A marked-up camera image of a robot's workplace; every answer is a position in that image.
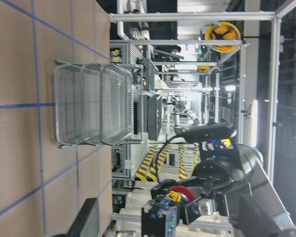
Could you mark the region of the other arm gripper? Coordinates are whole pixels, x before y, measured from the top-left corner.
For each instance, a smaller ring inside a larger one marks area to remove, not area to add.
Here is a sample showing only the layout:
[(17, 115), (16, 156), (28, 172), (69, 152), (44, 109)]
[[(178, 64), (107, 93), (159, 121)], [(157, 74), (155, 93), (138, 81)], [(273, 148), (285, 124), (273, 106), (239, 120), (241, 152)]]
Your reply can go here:
[[(262, 209), (251, 195), (251, 185), (230, 164), (204, 160), (194, 169), (192, 177), (183, 181), (166, 179), (151, 189), (151, 200), (141, 208), (141, 235), (147, 237), (173, 237), (179, 222), (189, 225), (200, 216), (218, 212), (222, 216), (238, 214), (238, 229), (245, 237), (287, 237), (289, 219), (282, 213), (272, 217)], [(192, 191), (190, 202), (173, 202), (166, 198), (175, 186)]]

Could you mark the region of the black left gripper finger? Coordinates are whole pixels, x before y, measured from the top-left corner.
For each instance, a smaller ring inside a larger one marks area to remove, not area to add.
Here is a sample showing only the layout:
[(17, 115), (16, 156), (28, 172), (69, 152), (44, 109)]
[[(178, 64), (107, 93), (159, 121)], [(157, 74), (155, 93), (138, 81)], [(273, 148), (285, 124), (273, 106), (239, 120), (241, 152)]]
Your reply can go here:
[(69, 237), (97, 237), (100, 231), (98, 199), (87, 198), (72, 223)]

